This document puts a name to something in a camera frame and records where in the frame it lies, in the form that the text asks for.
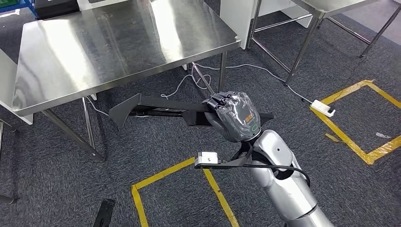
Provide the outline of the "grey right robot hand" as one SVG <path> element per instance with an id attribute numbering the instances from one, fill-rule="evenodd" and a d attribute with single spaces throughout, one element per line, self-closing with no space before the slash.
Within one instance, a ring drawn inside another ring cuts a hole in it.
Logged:
<path id="1" fill-rule="evenodd" d="M 230 142 L 248 141 L 261 131 L 261 119 L 245 92 L 219 92 L 202 101 L 208 122 Z"/>

